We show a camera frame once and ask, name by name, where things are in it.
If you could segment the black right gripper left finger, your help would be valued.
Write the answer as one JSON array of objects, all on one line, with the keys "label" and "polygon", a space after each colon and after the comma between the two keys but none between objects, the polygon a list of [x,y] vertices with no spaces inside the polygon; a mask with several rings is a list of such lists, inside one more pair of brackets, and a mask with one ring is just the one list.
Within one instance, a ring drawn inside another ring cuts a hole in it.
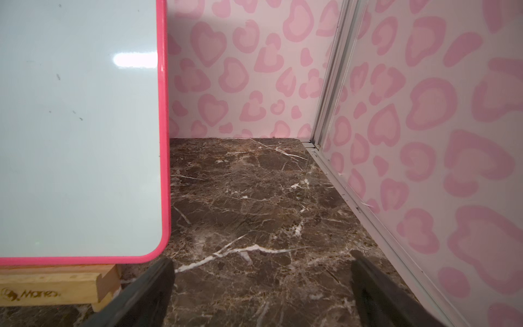
[{"label": "black right gripper left finger", "polygon": [[162,258],[83,326],[162,326],[174,282],[174,263]]}]

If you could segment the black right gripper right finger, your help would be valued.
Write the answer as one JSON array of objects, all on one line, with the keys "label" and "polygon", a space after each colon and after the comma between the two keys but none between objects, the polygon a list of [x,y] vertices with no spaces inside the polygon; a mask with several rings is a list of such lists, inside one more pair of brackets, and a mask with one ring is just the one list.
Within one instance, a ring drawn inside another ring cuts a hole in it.
[{"label": "black right gripper right finger", "polygon": [[443,324],[409,297],[362,252],[352,250],[351,287],[363,326],[430,327]]}]

